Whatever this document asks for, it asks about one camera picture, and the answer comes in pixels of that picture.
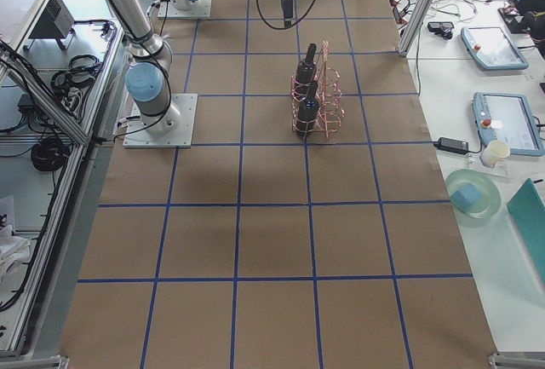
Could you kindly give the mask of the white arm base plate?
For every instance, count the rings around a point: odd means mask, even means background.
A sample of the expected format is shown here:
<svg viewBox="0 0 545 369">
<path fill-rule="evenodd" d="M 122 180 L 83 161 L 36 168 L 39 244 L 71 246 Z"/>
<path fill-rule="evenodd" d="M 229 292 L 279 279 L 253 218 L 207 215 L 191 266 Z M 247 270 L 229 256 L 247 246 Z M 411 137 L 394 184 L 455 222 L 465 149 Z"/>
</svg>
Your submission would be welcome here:
<svg viewBox="0 0 545 369">
<path fill-rule="evenodd" d="M 209 19 L 211 14 L 212 0 L 162 0 L 158 18 L 176 20 L 201 20 Z"/>
</svg>

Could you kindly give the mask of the second white arm base plate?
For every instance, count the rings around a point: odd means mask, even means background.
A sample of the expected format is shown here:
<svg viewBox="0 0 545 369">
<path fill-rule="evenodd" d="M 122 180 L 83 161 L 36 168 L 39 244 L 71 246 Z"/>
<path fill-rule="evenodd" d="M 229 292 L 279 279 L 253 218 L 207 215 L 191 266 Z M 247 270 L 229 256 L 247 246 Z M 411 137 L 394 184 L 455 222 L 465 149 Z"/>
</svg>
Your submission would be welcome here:
<svg viewBox="0 0 545 369">
<path fill-rule="evenodd" d="M 123 138 L 127 148 L 189 148 L 197 111 L 197 94 L 173 94 L 169 110 L 161 119 L 144 116 L 133 104 L 131 115 L 137 119 L 128 122 Z"/>
</svg>

